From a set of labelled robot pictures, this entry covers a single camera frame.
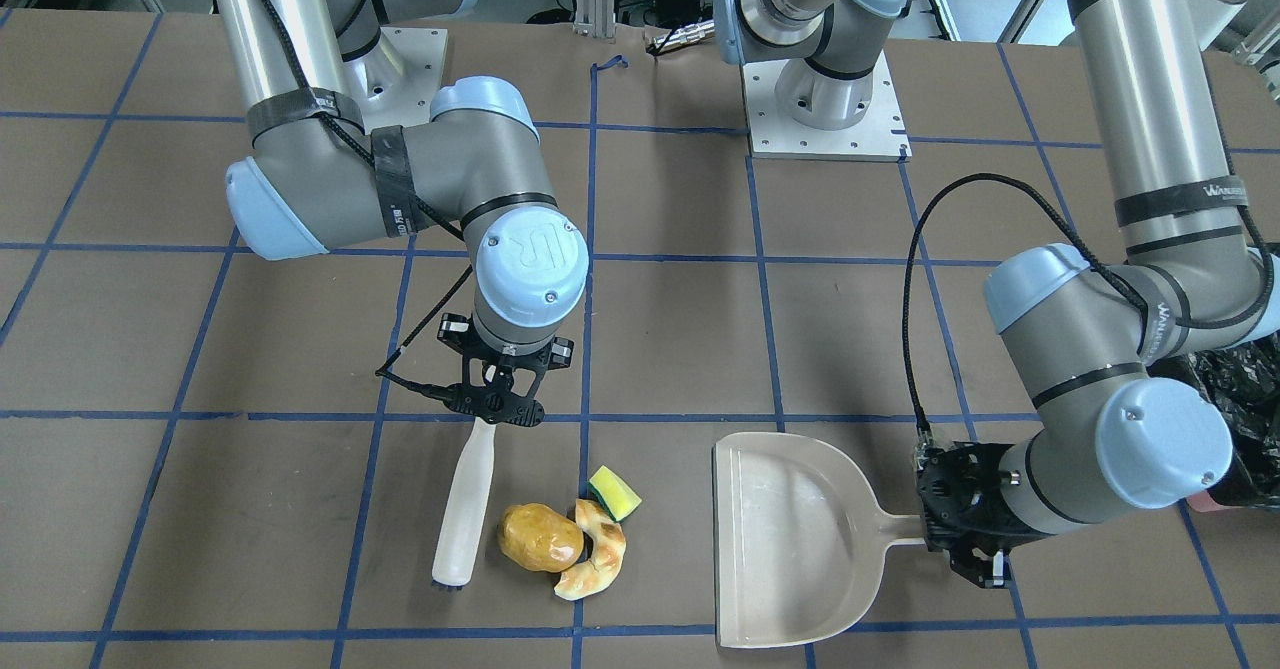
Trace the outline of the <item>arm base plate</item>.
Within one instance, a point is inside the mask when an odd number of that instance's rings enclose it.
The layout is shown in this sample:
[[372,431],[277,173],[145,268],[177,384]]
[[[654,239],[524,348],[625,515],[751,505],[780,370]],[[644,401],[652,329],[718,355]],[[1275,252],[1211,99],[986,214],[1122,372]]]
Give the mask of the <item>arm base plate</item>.
[[357,101],[366,133],[430,122],[447,45],[444,28],[384,27],[374,49],[343,64],[346,93]]
[[742,98],[756,159],[899,162],[913,155],[890,67],[836,81],[803,59],[742,67]]

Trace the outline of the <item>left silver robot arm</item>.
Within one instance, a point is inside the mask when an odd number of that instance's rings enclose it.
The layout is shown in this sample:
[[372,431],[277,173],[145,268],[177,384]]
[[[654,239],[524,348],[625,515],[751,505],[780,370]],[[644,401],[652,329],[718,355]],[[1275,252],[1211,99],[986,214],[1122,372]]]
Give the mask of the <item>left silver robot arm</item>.
[[[918,209],[901,265],[764,269],[773,312],[796,326],[783,356],[820,350],[826,368],[849,359],[860,342],[851,321],[836,319],[840,308],[869,321],[868,347],[895,347],[916,426],[916,510],[884,546],[919,542],[982,588],[1007,585],[1015,547],[1160,510],[1222,478],[1233,460],[1228,423],[1152,365],[1277,327],[1277,258],[1231,166],[1189,0],[1066,4],[1124,262],[1093,253],[1027,180],[972,171],[924,194],[905,168],[909,145],[893,145],[892,177]],[[940,443],[916,382],[911,312],[931,304],[931,283],[914,274],[920,258],[940,256],[923,232],[968,187],[1032,201],[1062,235],[1005,260],[983,287],[1041,423],[1018,444]]]

